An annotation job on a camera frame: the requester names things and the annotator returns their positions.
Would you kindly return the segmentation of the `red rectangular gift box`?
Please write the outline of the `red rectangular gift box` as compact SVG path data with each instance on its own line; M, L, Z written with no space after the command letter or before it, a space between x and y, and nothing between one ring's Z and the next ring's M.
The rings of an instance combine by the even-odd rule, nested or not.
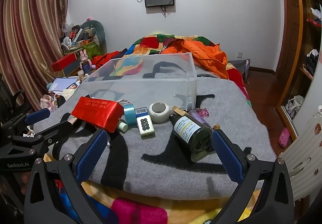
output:
M121 104L115 101L93 99L82 96L71 112L77 119L83 120L99 129L113 133L124 115Z

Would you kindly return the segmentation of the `tan small box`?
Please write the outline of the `tan small box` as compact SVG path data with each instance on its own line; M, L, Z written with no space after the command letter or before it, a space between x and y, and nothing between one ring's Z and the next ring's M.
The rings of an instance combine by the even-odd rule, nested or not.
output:
M180 115L180 116L184 116L184 115L187 114L184 110L180 109L177 106L173 106L172 110L173 110L174 113L176 113L177 115Z

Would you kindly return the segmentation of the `red garment on bed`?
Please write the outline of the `red garment on bed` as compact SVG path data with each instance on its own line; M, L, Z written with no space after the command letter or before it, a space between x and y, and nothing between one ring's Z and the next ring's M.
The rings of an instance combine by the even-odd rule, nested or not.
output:
M107 54L104 54L101 56L94 56L91 61L92 69L99 69L105 63L107 63L109 60L111 60L112 57L115 57L119 53L120 53L120 51L115 51L115 52L107 53Z

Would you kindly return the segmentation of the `white tape roll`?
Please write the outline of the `white tape roll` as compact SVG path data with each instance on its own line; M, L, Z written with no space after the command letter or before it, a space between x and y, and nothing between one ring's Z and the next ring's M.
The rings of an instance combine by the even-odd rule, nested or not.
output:
M163 102L155 102L149 106L149 114L153 123L165 123L170 116L170 108Z

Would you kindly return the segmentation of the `orange down jacket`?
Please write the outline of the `orange down jacket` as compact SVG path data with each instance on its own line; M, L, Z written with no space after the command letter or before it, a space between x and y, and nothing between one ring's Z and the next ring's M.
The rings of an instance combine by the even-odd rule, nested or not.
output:
M195 40L175 40L161 54L191 53L195 63L222 79L229 79L226 65L226 53L220 50L219 44L208 46Z

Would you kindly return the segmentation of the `wooden wardrobe shelf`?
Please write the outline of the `wooden wardrobe shelf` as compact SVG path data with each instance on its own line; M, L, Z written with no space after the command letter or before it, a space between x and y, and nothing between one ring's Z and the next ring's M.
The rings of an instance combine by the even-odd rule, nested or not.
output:
M318 0L284 0L284 31L276 77L284 89L276 107L283 124L290 133L291 141L298 136L294 118L299 111L296 96L306 97L317 66L312 50L320 49L321 24L312 10L319 9Z

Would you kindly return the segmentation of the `blue tape roll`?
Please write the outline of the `blue tape roll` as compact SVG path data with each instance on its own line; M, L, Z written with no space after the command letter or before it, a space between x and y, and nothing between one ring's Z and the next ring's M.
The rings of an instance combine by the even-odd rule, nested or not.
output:
M126 104L123 107L125 121L128 125L136 125L136 113L133 104Z

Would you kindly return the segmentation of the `pale green tube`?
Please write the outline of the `pale green tube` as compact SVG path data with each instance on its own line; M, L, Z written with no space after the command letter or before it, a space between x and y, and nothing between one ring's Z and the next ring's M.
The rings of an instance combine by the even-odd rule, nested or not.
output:
M122 120L120 120L120 121L117 123L116 128L117 128L119 131L121 131L121 132L125 133L125 132L127 132L127 131L128 131L129 126L128 126L128 124L126 124L125 122L123 122Z

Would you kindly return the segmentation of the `green glass spray bottle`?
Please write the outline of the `green glass spray bottle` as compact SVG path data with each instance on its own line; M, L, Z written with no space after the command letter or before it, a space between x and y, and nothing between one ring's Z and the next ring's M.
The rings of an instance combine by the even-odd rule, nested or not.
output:
M201 124L190 115L171 114L172 132L189 146L190 159L198 162L213 151L211 144L212 129Z

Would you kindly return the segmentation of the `pink bunny toy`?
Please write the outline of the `pink bunny toy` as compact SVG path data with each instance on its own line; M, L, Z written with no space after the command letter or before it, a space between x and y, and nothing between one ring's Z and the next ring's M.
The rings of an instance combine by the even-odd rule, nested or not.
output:
M84 74L90 75L92 70L96 70L96 65L92 64L91 60L88 58L86 50L80 51L80 69Z

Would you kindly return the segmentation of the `mahjong tile box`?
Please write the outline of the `mahjong tile box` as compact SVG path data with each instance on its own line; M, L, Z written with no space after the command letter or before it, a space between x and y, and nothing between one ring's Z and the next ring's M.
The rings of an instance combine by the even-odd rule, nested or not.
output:
M155 136L155 131L147 107L135 109L137 127L142 139L152 138Z

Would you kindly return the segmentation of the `green cardboard clutter box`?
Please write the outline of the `green cardboard clutter box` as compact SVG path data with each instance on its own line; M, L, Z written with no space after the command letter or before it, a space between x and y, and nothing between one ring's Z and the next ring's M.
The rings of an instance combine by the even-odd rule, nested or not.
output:
M80 57L80 51L86 51L90 59L104 54L103 48L96 44L93 39L81 40L77 42L72 41L70 45L62 44L61 49L64 55L76 53L78 57Z

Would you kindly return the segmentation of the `clear plastic storage box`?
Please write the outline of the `clear plastic storage box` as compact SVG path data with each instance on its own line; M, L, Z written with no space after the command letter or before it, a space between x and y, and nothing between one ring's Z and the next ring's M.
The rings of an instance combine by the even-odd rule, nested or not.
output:
M104 64L80 89L98 99L128 100L136 108L162 102L191 110L197 75L191 53L124 56Z

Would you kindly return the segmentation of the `long red box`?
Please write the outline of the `long red box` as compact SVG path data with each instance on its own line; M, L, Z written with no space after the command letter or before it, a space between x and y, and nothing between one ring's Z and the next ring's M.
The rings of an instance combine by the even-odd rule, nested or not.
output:
M52 63L52 69L54 72L63 70L65 67L76 61L75 53L69 53L59 59L58 61Z

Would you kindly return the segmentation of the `purple small bottle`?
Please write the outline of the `purple small bottle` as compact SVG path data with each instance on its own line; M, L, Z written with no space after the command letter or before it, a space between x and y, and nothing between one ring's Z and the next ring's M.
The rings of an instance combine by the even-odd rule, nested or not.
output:
M201 124L204 124L205 126L207 126L208 128L212 128L212 126L209 124L209 123L207 123L205 120L204 120L204 118L196 111L196 110L191 110L191 111L189 111L188 112L188 114L192 117L192 118L194 118L194 119L196 119L198 122L200 122Z

